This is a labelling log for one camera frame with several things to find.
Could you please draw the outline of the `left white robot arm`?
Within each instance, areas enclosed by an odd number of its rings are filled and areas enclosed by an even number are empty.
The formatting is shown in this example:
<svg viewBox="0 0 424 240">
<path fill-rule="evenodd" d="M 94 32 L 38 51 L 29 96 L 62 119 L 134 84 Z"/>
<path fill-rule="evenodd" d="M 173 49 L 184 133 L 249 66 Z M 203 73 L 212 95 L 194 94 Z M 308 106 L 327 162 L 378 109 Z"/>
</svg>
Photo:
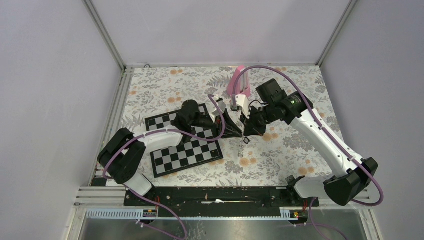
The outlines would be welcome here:
<svg viewBox="0 0 424 240">
<path fill-rule="evenodd" d="M 99 153 L 102 176 L 136 193 L 144 206 L 152 204 L 152 183 L 138 172 L 144 154 L 184 145 L 191 139 L 214 142 L 221 138 L 242 138 L 242 130 L 231 120 L 221 98 L 210 96 L 211 109 L 201 112 L 195 100 L 185 101 L 171 124 L 135 136 L 127 128 L 119 129 Z"/>
</svg>

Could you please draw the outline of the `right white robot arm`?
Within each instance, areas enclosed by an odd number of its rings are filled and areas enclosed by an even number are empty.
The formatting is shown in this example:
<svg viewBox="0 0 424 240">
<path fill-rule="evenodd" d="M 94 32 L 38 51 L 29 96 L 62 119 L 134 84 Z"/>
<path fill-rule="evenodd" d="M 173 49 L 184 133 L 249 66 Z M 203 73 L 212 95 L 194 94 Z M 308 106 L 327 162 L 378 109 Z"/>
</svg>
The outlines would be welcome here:
<svg viewBox="0 0 424 240">
<path fill-rule="evenodd" d="M 240 117 L 244 136 L 263 136 L 267 125 L 285 122 L 302 134 L 323 157 L 331 174 L 288 180 L 287 201 L 293 206 L 301 205 L 307 198 L 329 198 L 345 206 L 368 187 L 375 175 L 378 163 L 363 158 L 349 148 L 318 116 L 312 103 L 299 92 L 290 95 L 281 89 L 275 79 L 256 88 L 263 107 L 250 106 L 243 94 L 232 98 L 233 104 L 242 109 Z"/>
</svg>

